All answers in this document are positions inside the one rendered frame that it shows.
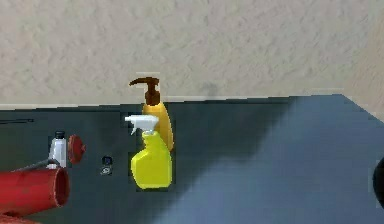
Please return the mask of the yellow spray bottle white trigger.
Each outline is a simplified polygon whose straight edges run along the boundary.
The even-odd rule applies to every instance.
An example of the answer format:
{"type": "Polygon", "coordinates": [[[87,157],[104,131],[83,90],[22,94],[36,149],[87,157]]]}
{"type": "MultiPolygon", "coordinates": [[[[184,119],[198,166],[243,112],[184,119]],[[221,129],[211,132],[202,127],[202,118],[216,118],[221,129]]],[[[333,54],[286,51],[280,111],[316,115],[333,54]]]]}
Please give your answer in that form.
{"type": "Polygon", "coordinates": [[[130,115],[131,134],[142,131],[143,148],[131,159],[131,172],[141,189],[167,188],[172,182],[172,159],[160,133],[155,130],[159,118],[154,115],[130,115]]]}

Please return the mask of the orange soap dispenser brown pump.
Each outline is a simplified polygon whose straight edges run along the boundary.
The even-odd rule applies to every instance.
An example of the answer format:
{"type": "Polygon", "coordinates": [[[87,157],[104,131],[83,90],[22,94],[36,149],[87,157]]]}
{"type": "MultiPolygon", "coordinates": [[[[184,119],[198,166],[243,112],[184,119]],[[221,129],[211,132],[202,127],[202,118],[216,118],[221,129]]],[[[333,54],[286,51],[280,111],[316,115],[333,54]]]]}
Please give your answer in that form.
{"type": "Polygon", "coordinates": [[[129,86],[146,84],[147,90],[144,94],[145,103],[142,112],[145,115],[154,115],[159,118],[155,130],[160,134],[170,151],[174,148],[174,135],[171,120],[165,104],[161,101],[160,91],[157,89],[160,80],[155,77],[140,77],[129,83],[129,86]]]}

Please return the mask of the small dark square object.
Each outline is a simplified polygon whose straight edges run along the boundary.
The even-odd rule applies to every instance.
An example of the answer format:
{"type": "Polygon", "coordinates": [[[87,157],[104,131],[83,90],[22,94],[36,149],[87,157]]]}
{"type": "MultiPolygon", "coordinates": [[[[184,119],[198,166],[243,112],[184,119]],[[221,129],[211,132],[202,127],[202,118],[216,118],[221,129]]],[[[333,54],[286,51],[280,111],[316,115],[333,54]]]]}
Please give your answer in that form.
{"type": "Polygon", "coordinates": [[[112,174],[112,164],[113,159],[110,156],[103,156],[102,157],[102,168],[100,171],[100,174],[105,175],[111,175],[112,174]]]}

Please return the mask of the red round disc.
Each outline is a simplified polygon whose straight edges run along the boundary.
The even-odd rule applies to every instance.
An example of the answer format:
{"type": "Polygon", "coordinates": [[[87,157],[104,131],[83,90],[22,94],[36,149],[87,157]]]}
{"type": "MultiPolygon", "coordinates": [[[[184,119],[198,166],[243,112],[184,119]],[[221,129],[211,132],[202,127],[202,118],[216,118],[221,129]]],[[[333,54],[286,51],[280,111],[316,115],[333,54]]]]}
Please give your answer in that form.
{"type": "Polygon", "coordinates": [[[82,160],[86,152],[86,145],[78,135],[71,135],[68,140],[68,158],[72,164],[77,164],[82,160]]]}

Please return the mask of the white tube black cap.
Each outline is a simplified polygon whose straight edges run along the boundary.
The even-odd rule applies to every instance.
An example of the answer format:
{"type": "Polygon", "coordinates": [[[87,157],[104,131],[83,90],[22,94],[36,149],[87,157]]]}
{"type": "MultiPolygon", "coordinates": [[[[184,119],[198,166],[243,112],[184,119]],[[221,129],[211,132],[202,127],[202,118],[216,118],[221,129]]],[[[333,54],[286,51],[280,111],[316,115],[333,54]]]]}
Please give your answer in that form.
{"type": "Polygon", "coordinates": [[[55,137],[51,141],[49,159],[56,160],[58,165],[50,163],[47,168],[55,169],[58,167],[65,168],[67,165],[67,142],[64,131],[56,131],[55,137]]]}

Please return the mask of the black round object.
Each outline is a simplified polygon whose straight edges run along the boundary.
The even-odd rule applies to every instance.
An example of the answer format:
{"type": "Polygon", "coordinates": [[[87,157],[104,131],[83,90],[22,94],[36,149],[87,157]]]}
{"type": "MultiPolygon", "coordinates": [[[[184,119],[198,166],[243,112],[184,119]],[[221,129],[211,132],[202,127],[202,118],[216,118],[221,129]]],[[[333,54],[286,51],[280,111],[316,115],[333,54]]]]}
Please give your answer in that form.
{"type": "Polygon", "coordinates": [[[384,157],[377,163],[372,175],[372,187],[380,207],[384,209],[384,157]]]}

